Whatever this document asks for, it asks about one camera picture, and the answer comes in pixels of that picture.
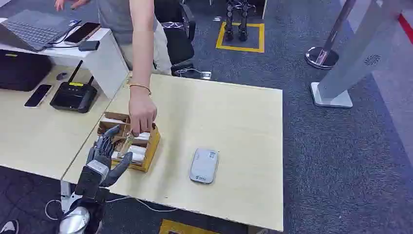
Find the person's hand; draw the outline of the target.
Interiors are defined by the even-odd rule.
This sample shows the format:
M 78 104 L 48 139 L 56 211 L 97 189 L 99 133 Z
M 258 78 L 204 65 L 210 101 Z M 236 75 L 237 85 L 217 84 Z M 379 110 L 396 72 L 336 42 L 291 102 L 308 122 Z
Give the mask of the person's hand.
M 157 107 L 151 99 L 149 89 L 136 85 L 130 86 L 129 114 L 132 134 L 135 137 L 152 130 Z
M 66 2 L 65 0 L 56 0 L 54 4 L 55 10 L 62 11 L 64 9 L 65 2 Z M 90 0 L 74 0 L 70 6 L 70 9 L 76 10 L 82 7 L 83 5 L 88 4 L 89 2 Z

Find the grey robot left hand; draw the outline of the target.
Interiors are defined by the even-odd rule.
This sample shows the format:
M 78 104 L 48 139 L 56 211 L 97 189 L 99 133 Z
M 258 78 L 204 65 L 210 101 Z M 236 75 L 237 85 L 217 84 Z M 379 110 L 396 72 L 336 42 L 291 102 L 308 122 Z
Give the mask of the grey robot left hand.
M 115 150 L 113 138 L 120 131 L 120 125 L 108 129 L 99 136 L 90 148 L 86 169 L 91 171 L 92 178 L 99 187 L 110 187 L 117 182 L 132 162 L 132 152 L 123 154 L 119 164 L 112 168 L 112 155 Z

